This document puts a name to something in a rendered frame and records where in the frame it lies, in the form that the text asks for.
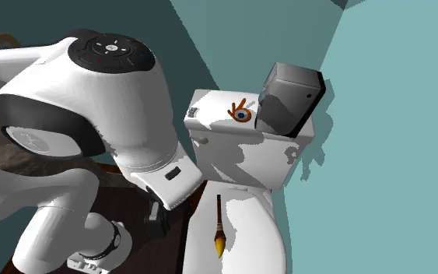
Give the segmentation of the brown paintbrush with yellow bristles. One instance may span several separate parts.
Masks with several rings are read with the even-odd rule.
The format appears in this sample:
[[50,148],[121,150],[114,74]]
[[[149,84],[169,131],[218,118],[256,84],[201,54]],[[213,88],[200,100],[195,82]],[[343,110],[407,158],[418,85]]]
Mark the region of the brown paintbrush with yellow bristles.
[[226,235],[223,229],[222,203],[221,203],[220,194],[216,196],[216,209],[217,209],[217,224],[216,224],[216,232],[214,236],[214,243],[215,243],[215,249],[218,258],[221,258],[223,256],[223,252],[226,247]]

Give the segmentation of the white toilet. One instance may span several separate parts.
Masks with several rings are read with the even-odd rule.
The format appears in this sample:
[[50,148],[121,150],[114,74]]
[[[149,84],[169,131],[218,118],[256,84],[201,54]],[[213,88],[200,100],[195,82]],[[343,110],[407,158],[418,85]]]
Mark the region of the white toilet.
[[[246,98],[245,123],[227,111]],[[275,221],[272,191],[280,189],[314,136],[311,119],[294,139],[254,127],[258,95],[195,90],[184,124],[206,184],[190,218],[182,274],[286,274],[286,251]],[[214,236],[221,195],[226,247],[218,258]]]

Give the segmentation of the dark brown robot stand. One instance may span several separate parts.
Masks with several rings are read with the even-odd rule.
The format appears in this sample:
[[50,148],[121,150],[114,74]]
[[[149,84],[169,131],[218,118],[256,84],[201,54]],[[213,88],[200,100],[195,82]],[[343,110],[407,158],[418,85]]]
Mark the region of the dark brown robot stand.
[[176,210],[168,213],[170,229],[165,237],[150,237],[144,219],[152,198],[124,179],[114,165],[92,160],[0,164],[0,170],[27,176],[43,176],[71,168],[91,170],[100,180],[92,210],[109,220],[121,221],[132,237],[131,254],[110,274],[182,274],[188,222],[205,189],[201,186]]

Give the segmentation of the grey box with black back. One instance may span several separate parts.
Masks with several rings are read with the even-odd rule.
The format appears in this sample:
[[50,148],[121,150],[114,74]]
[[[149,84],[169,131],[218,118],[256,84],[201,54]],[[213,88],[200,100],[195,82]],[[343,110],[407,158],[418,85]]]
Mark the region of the grey box with black back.
[[273,135],[297,137],[325,92],[321,72],[276,62],[258,97],[255,129]]

